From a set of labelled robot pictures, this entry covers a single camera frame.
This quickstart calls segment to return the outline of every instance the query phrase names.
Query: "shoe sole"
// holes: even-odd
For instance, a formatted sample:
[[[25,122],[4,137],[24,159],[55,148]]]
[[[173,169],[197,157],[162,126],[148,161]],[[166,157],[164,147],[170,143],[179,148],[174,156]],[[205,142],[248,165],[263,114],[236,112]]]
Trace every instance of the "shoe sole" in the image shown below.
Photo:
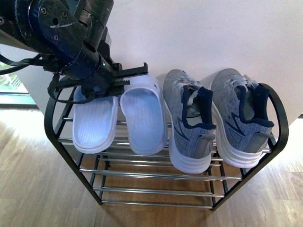
[[[212,114],[217,122],[216,142],[220,157],[231,166],[238,168],[255,167],[261,158],[262,152],[246,153],[232,147],[226,137],[222,117],[214,103],[212,103]]]
[[[169,157],[173,166],[176,169],[187,174],[199,174],[204,172],[209,168],[212,154],[210,153],[207,157],[204,158],[195,159],[191,157],[186,157],[178,151],[175,143],[174,124],[173,124],[172,116],[166,103],[165,106],[171,119],[171,134],[169,138]]]

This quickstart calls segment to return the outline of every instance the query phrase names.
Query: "chrome bar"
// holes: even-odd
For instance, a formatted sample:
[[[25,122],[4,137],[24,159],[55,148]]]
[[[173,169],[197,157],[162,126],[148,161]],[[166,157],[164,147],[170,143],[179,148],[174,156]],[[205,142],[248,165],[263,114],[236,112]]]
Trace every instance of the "chrome bar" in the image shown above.
[[[113,155],[113,154],[114,153],[110,153],[110,152],[105,152],[104,153],[104,155]],[[129,154],[129,155],[128,154],[123,155],[123,153],[117,153],[116,155],[117,156],[132,156],[132,157],[136,157],[136,155],[131,155],[131,154]],[[169,156],[160,156],[160,155],[157,155],[156,157],[169,158]],[[100,161],[113,161],[113,162],[142,162],[142,163],[171,164],[171,162],[166,162],[166,161],[149,161],[149,160],[134,160],[134,159],[119,159],[119,158],[99,158],[99,160]],[[211,161],[223,161],[223,159],[219,158],[219,157],[212,157]]]
[[[126,154],[126,153],[116,153],[116,152],[106,152],[106,155],[114,156],[125,156],[125,157],[163,157],[169,158],[169,155],[137,155],[137,154]]]
[[[72,117],[63,117],[63,120],[66,122],[72,122],[74,119]]]
[[[71,138],[59,138],[58,142],[59,143],[72,143],[72,139]]]
[[[173,165],[165,166],[165,165],[143,165],[143,164],[125,164],[125,163],[110,163],[111,166],[142,166],[142,167],[165,167],[165,168],[173,168]]]
[[[150,178],[150,179],[170,179],[170,180],[193,180],[193,181],[223,181],[223,180],[238,180],[242,177],[233,176],[207,176],[207,175],[178,175],[178,174],[156,174],[156,173],[135,173],[112,170],[94,170],[80,169],[82,173],[95,173],[105,176],[131,177],[131,178]]]
[[[74,120],[74,118],[72,117],[63,117],[63,120],[66,122],[72,122]],[[126,121],[117,121],[117,125],[122,125],[122,126],[126,126]],[[171,128],[171,123],[167,123],[167,127]]]
[[[145,167],[174,167],[173,165],[165,166],[165,165],[142,165],[142,164],[125,164],[125,163],[110,163],[111,166],[145,166]],[[209,166],[221,166],[220,164],[213,164],[211,163]]]
[[[125,202],[125,201],[107,201],[102,200],[104,204],[124,204],[124,205],[145,205],[145,206],[161,206],[161,207],[188,207],[188,208],[205,208],[212,209],[212,206],[199,206],[199,205],[182,205],[170,203],[147,203],[147,202]]]
[[[72,138],[59,138],[58,141],[60,143],[72,143]],[[112,145],[129,146],[128,138],[127,137],[115,137]],[[217,149],[214,146],[212,153],[216,153],[216,151],[217,151]],[[271,153],[271,149],[269,149],[269,148],[263,149],[262,153]]]
[[[143,161],[143,160],[129,160],[129,159],[118,159],[118,158],[99,158],[100,161],[109,162],[135,162],[135,163],[153,163],[153,164],[171,164],[171,162],[165,161]]]
[[[212,194],[211,192],[187,192],[173,190],[155,190],[155,189],[138,189],[138,188],[93,188],[96,192],[133,192],[133,193],[149,193],[163,195],[188,195],[188,196],[203,196],[203,197],[218,197],[224,198],[224,195]]]

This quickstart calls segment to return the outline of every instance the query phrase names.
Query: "green foliage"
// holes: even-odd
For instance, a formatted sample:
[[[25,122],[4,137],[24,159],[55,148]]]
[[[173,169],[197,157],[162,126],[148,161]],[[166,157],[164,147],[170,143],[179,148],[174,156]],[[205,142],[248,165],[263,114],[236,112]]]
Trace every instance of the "green foliage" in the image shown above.
[[[0,62],[0,70],[6,70],[8,68],[10,68],[9,65]],[[16,84],[17,87],[12,85],[12,81],[14,81],[16,77],[17,77],[16,73],[1,75],[0,76],[1,90],[16,90],[19,83]]]

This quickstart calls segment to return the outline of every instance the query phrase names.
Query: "white slide sandal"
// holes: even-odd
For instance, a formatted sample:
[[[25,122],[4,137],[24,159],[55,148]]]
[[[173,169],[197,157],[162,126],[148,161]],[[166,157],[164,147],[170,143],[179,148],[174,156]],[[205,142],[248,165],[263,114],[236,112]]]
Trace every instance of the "white slide sandal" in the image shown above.
[[[162,89],[149,74],[129,80],[120,105],[126,118],[130,147],[139,155],[156,154],[167,143]]]
[[[74,100],[84,100],[78,87]],[[85,154],[107,149],[114,140],[118,115],[117,97],[97,98],[89,103],[74,104],[72,139],[75,148]]]

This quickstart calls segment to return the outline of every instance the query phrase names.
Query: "shoe rack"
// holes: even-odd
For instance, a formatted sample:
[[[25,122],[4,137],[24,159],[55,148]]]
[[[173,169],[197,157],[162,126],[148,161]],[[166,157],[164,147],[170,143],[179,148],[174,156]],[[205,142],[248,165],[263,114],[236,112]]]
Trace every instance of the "shoe rack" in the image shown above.
[[[129,148],[127,137],[115,137],[113,149],[95,155],[78,153],[75,157],[66,149],[71,138],[62,138],[66,124],[71,124],[72,104],[65,104],[61,117],[53,127],[57,102],[49,99],[45,112],[45,132],[72,171],[81,180],[98,204],[128,204],[169,207],[191,207],[216,210],[285,147],[288,139],[288,122],[284,107],[276,92],[268,85],[269,98],[274,106],[279,136],[269,140],[259,164],[252,169],[239,169],[227,165],[220,158],[216,143],[211,164],[201,174],[185,174],[173,167],[168,145],[158,154],[142,156]],[[73,99],[73,89],[69,100]],[[56,98],[62,90],[54,92]],[[117,125],[126,127],[126,122]]]

